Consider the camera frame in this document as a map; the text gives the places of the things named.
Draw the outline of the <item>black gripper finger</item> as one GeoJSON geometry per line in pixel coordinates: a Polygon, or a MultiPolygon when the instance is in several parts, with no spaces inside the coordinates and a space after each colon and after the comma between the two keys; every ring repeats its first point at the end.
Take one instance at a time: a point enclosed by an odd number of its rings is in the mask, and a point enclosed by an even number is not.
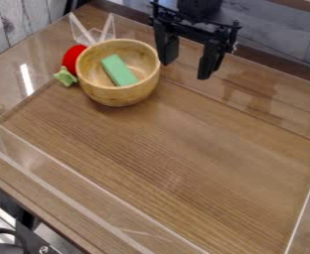
{"type": "Polygon", "coordinates": [[[176,31],[160,22],[154,24],[154,32],[160,61],[169,65],[180,55],[180,37],[176,31]]]}
{"type": "Polygon", "coordinates": [[[221,42],[216,40],[206,41],[198,68],[200,80],[209,79],[212,74],[220,69],[225,54],[225,45],[221,42]]]}

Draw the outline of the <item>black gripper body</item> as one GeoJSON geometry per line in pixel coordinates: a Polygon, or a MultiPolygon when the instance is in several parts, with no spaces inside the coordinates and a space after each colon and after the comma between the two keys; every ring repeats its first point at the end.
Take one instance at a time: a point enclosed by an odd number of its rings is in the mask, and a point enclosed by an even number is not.
{"type": "Polygon", "coordinates": [[[225,0],[176,0],[170,7],[165,0],[150,0],[153,20],[164,22],[182,37],[202,43],[214,39],[233,53],[237,34],[243,28],[237,18],[228,16],[222,9],[225,0]]]}

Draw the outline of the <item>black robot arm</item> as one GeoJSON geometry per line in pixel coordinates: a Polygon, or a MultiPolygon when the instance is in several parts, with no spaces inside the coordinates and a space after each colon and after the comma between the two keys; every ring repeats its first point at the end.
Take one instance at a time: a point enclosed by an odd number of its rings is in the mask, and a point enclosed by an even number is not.
{"type": "Polygon", "coordinates": [[[181,37],[201,43],[198,79],[206,80],[220,70],[226,54],[236,51],[240,20],[214,19],[221,13],[224,0],[177,0],[177,10],[160,0],[152,0],[156,46],[160,61],[172,64],[180,56],[181,37]]]}

